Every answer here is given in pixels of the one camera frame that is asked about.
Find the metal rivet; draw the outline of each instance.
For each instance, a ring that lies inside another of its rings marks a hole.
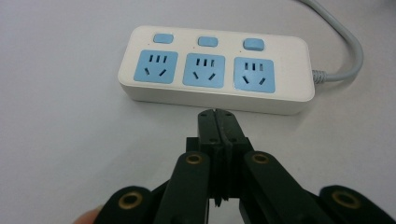
[[[190,155],[190,156],[187,157],[186,162],[189,163],[189,164],[195,165],[195,164],[201,163],[202,160],[203,160],[203,159],[202,159],[202,157],[201,157],[200,155],[198,155],[198,154],[192,154],[192,155]]]
[[[333,192],[332,199],[338,204],[347,208],[358,209],[361,207],[361,201],[344,190],[337,190]]]
[[[143,196],[138,191],[132,191],[122,195],[119,199],[119,207],[125,210],[136,208],[143,202]]]
[[[270,161],[270,159],[268,159],[268,157],[263,154],[255,154],[251,159],[260,164],[265,164]]]

